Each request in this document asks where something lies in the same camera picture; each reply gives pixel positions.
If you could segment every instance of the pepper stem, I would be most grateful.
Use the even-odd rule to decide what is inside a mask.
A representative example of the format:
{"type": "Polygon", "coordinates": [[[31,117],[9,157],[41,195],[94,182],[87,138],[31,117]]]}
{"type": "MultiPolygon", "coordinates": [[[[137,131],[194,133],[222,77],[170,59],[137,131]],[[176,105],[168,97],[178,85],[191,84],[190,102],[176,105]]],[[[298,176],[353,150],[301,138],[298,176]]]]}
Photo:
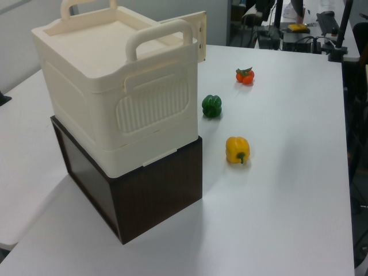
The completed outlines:
{"type": "Polygon", "coordinates": [[[245,157],[245,153],[244,152],[239,152],[237,155],[236,155],[236,158],[239,158],[241,160],[241,164],[244,164],[244,157],[245,157]]]}

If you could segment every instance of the black stand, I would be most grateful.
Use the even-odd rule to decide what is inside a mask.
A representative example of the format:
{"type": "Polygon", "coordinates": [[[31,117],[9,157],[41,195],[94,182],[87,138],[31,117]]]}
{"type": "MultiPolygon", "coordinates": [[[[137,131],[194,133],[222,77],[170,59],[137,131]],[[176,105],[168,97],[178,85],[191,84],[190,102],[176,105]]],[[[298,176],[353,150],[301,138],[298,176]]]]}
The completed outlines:
{"type": "Polygon", "coordinates": [[[8,96],[4,96],[1,92],[0,92],[0,106],[6,104],[7,102],[9,102],[12,98],[8,97],[8,96]]]}
{"type": "Polygon", "coordinates": [[[331,50],[331,53],[328,55],[329,62],[342,62],[343,56],[347,54],[347,48],[334,48],[331,50]]]}
{"type": "Polygon", "coordinates": [[[336,46],[331,51],[331,53],[328,55],[328,61],[330,62],[342,62],[343,56],[347,53],[347,48],[342,47],[342,44],[344,41],[346,26],[349,22],[351,7],[352,7],[352,0],[347,0],[345,4],[344,13],[343,13],[343,18],[341,20],[341,24],[339,28],[338,40],[336,42],[336,46]]]}

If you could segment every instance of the white table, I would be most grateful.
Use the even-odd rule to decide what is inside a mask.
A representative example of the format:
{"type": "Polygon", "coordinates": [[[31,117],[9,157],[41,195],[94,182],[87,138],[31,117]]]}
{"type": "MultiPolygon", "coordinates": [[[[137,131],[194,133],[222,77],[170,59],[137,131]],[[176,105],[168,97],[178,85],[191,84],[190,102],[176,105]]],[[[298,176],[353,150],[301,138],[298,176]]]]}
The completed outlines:
{"type": "Polygon", "coordinates": [[[354,275],[341,64],[208,46],[198,93],[202,200],[122,245],[67,177],[0,275],[354,275]],[[254,85],[237,83],[250,66],[254,85]],[[230,136],[249,141],[245,166],[225,160],[230,136]]]}
{"type": "Polygon", "coordinates": [[[11,250],[67,175],[41,71],[6,95],[0,107],[0,248],[11,250]]]}
{"type": "MultiPolygon", "coordinates": [[[[283,17],[283,11],[289,3],[290,3],[290,0],[284,0],[283,1],[281,22],[295,22],[295,20],[293,20],[293,19],[288,19],[288,18],[283,17]]],[[[329,0],[328,3],[329,3],[329,5],[327,5],[327,6],[321,6],[321,1],[320,0],[304,0],[304,5],[305,5],[304,23],[317,23],[317,26],[315,26],[315,27],[308,27],[310,29],[310,35],[311,36],[314,36],[314,37],[322,36],[321,35],[321,29],[318,25],[318,22],[316,21],[317,20],[317,15],[316,15],[317,13],[322,13],[322,12],[325,12],[327,10],[333,10],[335,12],[335,20],[338,23],[338,25],[340,26],[341,20],[343,18],[344,8],[345,8],[345,4],[344,4],[343,0],[329,0]]],[[[247,12],[247,14],[255,13],[255,11],[256,11],[255,7],[253,6],[247,12]]],[[[276,9],[274,9],[274,11],[273,11],[271,23],[274,22],[275,12],[276,12],[276,9]]],[[[350,24],[348,24],[347,27],[346,27],[345,39],[343,41],[343,46],[347,47],[347,49],[348,49],[347,54],[344,55],[344,61],[345,62],[357,62],[359,60],[360,55],[359,55],[358,47],[357,47],[357,44],[355,42],[354,34],[352,33],[352,28],[351,28],[350,24]]]]}

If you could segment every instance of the wooden box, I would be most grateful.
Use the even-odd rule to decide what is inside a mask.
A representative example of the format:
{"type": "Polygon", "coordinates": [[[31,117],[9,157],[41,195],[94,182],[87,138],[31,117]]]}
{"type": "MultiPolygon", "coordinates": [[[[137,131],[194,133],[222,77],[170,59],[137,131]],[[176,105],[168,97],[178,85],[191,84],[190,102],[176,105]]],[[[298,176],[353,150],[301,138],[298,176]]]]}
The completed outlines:
{"type": "Polygon", "coordinates": [[[109,178],[55,117],[69,174],[125,244],[202,198],[202,139],[148,166],[109,178]]]}

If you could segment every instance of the orange tomato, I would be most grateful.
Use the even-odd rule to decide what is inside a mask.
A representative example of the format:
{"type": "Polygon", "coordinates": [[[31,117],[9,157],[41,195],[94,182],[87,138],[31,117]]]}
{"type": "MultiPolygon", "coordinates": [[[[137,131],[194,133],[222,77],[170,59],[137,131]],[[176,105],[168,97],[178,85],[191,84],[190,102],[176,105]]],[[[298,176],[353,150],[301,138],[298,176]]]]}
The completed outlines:
{"type": "Polygon", "coordinates": [[[251,76],[254,78],[254,72],[253,72],[253,70],[248,71],[248,72],[247,72],[247,75],[251,75],[251,76]]]}
{"type": "Polygon", "coordinates": [[[236,73],[236,79],[238,82],[243,82],[244,76],[241,73],[236,73]]]}
{"type": "Polygon", "coordinates": [[[253,76],[248,75],[243,78],[243,84],[250,85],[253,82],[253,76]]]}

